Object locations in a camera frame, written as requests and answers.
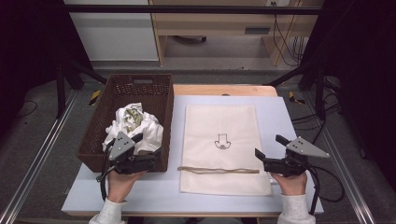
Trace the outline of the aluminium floor rail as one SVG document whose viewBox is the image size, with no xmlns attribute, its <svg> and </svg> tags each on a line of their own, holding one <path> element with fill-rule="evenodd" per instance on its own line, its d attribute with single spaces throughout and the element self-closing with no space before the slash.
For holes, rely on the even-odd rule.
<svg viewBox="0 0 396 224">
<path fill-rule="evenodd" d="M 327 116 L 318 145 L 331 155 L 332 167 L 346 191 L 345 198 L 339 203 L 324 202 L 325 212 L 319 216 L 321 222 L 342 224 L 376 224 L 356 178 L 349 167 L 349 162 L 356 155 L 354 142 L 344 118 L 337 113 Z"/>
<path fill-rule="evenodd" d="M 14 222 L 77 97 L 78 91 L 71 90 L 65 109 L 59 109 L 55 96 L 30 92 L 0 140 L 0 224 Z"/>
</svg>

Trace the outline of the pale blue table mat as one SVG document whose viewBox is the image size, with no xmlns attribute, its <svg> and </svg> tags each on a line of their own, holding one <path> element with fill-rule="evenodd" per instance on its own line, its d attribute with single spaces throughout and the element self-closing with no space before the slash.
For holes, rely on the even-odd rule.
<svg viewBox="0 0 396 224">
<path fill-rule="evenodd" d="M 174 100 L 168 170 L 148 173 L 135 182 L 122 213 L 130 217 L 276 217 L 282 211 L 280 188 L 272 183 L 269 196 L 220 196 L 183 193 L 179 189 L 187 105 L 255 105 L 264 154 L 282 158 L 278 134 L 296 137 L 281 97 L 177 95 Z"/>
</svg>

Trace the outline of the black metal crossbar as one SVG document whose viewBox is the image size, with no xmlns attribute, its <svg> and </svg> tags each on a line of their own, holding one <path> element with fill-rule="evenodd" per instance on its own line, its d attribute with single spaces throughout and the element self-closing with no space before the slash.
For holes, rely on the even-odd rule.
<svg viewBox="0 0 396 224">
<path fill-rule="evenodd" d="M 65 5 L 68 12 L 83 13 L 192 13 L 192 14 L 271 14 L 319 15 L 320 7 L 231 7 L 231 6 L 143 6 Z"/>
</svg>

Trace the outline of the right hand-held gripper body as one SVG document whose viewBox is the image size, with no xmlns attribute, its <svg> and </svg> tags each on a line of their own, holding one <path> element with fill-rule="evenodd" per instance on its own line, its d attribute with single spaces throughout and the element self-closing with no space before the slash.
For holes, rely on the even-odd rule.
<svg viewBox="0 0 396 224">
<path fill-rule="evenodd" d="M 265 172 L 276 173 L 285 176 L 301 175 L 307 170 L 308 158 L 329 158 L 330 154 L 309 143 L 301 136 L 284 146 L 286 148 L 283 159 L 264 159 L 263 168 Z"/>
</svg>

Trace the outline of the brown wicker basket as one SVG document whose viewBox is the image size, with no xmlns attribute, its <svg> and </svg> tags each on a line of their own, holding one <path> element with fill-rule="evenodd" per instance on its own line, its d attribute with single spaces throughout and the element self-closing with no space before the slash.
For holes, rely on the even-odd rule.
<svg viewBox="0 0 396 224">
<path fill-rule="evenodd" d="M 154 115 L 163 126 L 162 154 L 150 171 L 167 171 L 174 107 L 173 78 L 169 74 L 121 74 L 111 75 L 107 80 L 78 150 L 78 158 L 92 172 L 102 171 L 106 128 L 116 119 L 116 111 L 130 103 L 141 103 L 143 110 Z"/>
</svg>

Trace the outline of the white cabinet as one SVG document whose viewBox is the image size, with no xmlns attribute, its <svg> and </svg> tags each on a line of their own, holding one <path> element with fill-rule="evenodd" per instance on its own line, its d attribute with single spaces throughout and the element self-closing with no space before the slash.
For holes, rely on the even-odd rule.
<svg viewBox="0 0 396 224">
<path fill-rule="evenodd" d="M 157 61 L 149 13 L 71 13 L 91 61 Z"/>
</svg>

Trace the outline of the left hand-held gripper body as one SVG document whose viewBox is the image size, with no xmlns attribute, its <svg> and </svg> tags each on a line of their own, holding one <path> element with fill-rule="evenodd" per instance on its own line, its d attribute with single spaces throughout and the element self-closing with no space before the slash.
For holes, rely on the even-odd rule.
<svg viewBox="0 0 396 224">
<path fill-rule="evenodd" d="M 153 152 L 135 154 L 137 144 L 124 132 L 119 132 L 114 138 L 108 159 L 110 167 L 118 174 L 130 175 L 155 167 L 159 157 L 155 157 Z"/>
</svg>

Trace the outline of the person's right hand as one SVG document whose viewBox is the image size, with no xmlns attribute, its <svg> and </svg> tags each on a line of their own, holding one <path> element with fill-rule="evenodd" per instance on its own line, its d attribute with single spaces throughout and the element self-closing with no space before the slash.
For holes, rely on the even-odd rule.
<svg viewBox="0 0 396 224">
<path fill-rule="evenodd" d="M 307 184 L 306 173 L 292 176 L 283 176 L 280 174 L 271 173 L 271 177 L 278 183 L 283 195 L 297 196 L 305 194 Z"/>
</svg>

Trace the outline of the person's left hand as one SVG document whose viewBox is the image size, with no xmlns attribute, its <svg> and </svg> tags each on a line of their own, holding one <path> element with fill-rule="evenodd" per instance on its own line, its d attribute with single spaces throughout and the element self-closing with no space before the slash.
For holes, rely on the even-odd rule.
<svg viewBox="0 0 396 224">
<path fill-rule="evenodd" d="M 145 172 L 121 175 L 116 171 L 110 172 L 108 175 L 107 198 L 113 203 L 122 203 L 131 191 L 134 183 L 144 174 Z"/>
</svg>

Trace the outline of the wooden desk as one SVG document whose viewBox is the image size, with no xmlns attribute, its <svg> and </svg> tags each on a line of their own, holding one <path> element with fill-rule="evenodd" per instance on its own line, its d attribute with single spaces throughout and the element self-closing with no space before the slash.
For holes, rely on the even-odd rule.
<svg viewBox="0 0 396 224">
<path fill-rule="evenodd" d="M 324 0 L 148 0 L 152 6 L 321 7 Z M 280 63 L 287 42 L 309 37 L 315 15 L 154 13 L 156 35 L 260 36 L 273 65 Z"/>
</svg>

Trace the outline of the yellow and black tape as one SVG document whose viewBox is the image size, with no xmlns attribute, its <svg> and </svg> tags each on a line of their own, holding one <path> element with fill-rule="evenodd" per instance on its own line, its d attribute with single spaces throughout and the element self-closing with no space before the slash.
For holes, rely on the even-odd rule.
<svg viewBox="0 0 396 224">
<path fill-rule="evenodd" d="M 293 91 L 289 91 L 289 99 L 290 99 L 290 102 L 292 102 L 292 103 L 296 103 L 299 105 L 305 105 L 305 100 L 296 99 Z"/>
<path fill-rule="evenodd" d="M 95 105 L 95 103 L 100 95 L 100 92 L 101 92 L 100 90 L 96 90 L 93 92 L 91 100 L 89 102 L 89 105 Z"/>
</svg>

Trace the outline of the white garment with green print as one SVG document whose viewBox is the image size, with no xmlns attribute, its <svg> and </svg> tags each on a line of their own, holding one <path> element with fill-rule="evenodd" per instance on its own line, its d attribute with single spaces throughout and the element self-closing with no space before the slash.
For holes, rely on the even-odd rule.
<svg viewBox="0 0 396 224">
<path fill-rule="evenodd" d="M 119 132 L 125 133 L 130 138 L 139 133 L 143 134 L 143 139 L 135 146 L 135 155 L 154 152 L 162 146 L 163 126 L 154 115 L 143 109 L 141 103 L 128 104 L 116 111 L 115 119 L 106 128 L 107 137 L 103 149 L 106 149 Z"/>
</svg>

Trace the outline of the black metal stand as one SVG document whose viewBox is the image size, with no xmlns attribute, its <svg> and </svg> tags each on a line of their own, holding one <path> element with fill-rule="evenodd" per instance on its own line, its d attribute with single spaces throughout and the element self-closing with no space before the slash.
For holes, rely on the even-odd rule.
<svg viewBox="0 0 396 224">
<path fill-rule="evenodd" d="M 59 119 L 65 112 L 66 100 L 64 82 L 67 81 L 73 90 L 80 90 L 84 86 L 84 82 L 80 77 L 80 74 L 85 74 L 106 85 L 107 79 L 98 75 L 92 69 L 89 69 L 73 60 L 60 61 L 59 65 L 56 67 L 58 101 L 57 119 Z"/>
<path fill-rule="evenodd" d="M 309 90 L 313 84 L 316 84 L 315 88 L 315 112 L 321 120 L 325 120 L 325 109 L 324 109 L 324 101 L 323 101 L 323 89 L 324 89 L 324 70 L 323 67 L 318 62 L 309 61 L 293 70 L 289 71 L 286 75 L 279 77 L 273 81 L 267 83 L 267 86 L 276 87 L 281 83 L 289 80 L 292 77 L 296 77 L 297 75 L 302 75 L 298 87 L 302 91 Z"/>
</svg>

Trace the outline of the cream mesh laundry bag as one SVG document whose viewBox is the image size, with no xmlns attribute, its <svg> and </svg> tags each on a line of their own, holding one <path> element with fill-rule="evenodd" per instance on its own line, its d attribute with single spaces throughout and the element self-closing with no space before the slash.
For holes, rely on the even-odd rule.
<svg viewBox="0 0 396 224">
<path fill-rule="evenodd" d="M 187 105 L 180 171 L 185 193 L 266 196 L 269 175 L 253 105 Z"/>
</svg>

